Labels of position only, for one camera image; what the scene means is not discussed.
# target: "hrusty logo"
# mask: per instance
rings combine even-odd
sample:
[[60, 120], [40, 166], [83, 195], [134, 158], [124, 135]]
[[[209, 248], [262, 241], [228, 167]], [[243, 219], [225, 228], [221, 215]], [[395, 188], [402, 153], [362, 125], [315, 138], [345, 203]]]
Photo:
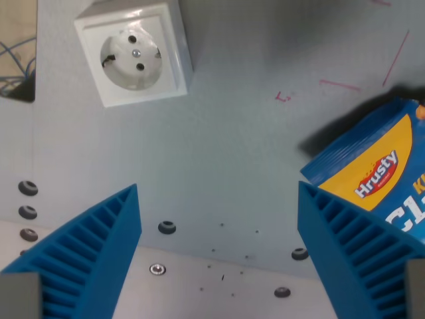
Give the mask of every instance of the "hrusty logo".
[[398, 164], [396, 151], [392, 151], [390, 155], [379, 159], [372, 171], [359, 184], [354, 192], [361, 198], [370, 196], [380, 190], [391, 177], [394, 175]]

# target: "electrical outlet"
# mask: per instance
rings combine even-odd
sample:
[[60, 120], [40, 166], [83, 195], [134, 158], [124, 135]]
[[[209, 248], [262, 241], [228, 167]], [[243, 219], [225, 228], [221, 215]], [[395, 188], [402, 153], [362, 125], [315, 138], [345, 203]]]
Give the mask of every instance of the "electrical outlet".
[[193, 75], [177, 0], [93, 4], [74, 24], [105, 107], [188, 93]]

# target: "metal screw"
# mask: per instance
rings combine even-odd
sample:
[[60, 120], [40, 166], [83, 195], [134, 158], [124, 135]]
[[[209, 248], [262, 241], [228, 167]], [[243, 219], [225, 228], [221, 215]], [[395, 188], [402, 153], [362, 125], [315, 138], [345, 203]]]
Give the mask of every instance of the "metal screw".
[[131, 54], [135, 57], [135, 58], [139, 58], [141, 56], [140, 50], [134, 49], [132, 50]]
[[155, 276], [161, 276], [162, 274], [165, 274], [165, 271], [167, 271], [165, 266], [161, 264], [153, 264], [150, 266], [149, 270], [151, 274], [154, 274]]

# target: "red marker line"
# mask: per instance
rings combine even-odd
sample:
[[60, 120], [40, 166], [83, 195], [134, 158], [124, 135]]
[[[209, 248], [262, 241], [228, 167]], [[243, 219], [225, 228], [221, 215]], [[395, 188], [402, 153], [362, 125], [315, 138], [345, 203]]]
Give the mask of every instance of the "red marker line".
[[290, 96], [286, 96], [286, 98], [283, 98], [283, 99], [280, 98], [280, 94], [281, 94], [281, 92], [279, 92], [278, 96], [275, 97], [276, 100], [282, 101], [283, 103], [291, 100], [291, 97]]
[[376, 3], [377, 5], [386, 5], [387, 7], [391, 7], [391, 3], [383, 0], [371, 0], [371, 2]]
[[349, 90], [355, 90], [357, 92], [361, 91], [361, 89], [358, 86], [353, 86], [353, 85], [348, 85], [348, 84], [343, 84], [343, 83], [338, 83], [338, 82], [332, 82], [332, 81], [328, 81], [328, 80], [320, 80], [320, 84], [322, 84], [322, 83], [341, 86], [343, 88], [348, 88]]
[[397, 52], [397, 55], [396, 55], [396, 58], [394, 59], [394, 62], [392, 63], [390, 69], [388, 70], [388, 73], [386, 74], [386, 77], [385, 77], [385, 80], [384, 80], [382, 86], [384, 86], [385, 83], [386, 83], [386, 81], [388, 80], [388, 77], [390, 76], [390, 73], [392, 71], [392, 68], [394, 68], [394, 64], [396, 64], [396, 61], [398, 59], [398, 56], [400, 55], [401, 49], [403, 49], [404, 43], [406, 42], [407, 36], [409, 35], [409, 33], [410, 33], [410, 31], [407, 30], [406, 36], [404, 37], [404, 40], [403, 40], [403, 43], [400, 45], [400, 48], [399, 48], [399, 50]]

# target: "snack bag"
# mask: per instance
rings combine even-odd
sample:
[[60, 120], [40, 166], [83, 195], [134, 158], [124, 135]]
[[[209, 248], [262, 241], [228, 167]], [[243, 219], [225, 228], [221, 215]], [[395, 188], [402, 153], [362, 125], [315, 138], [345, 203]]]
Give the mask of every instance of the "snack bag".
[[417, 101], [376, 109], [301, 172], [425, 243], [425, 106]]

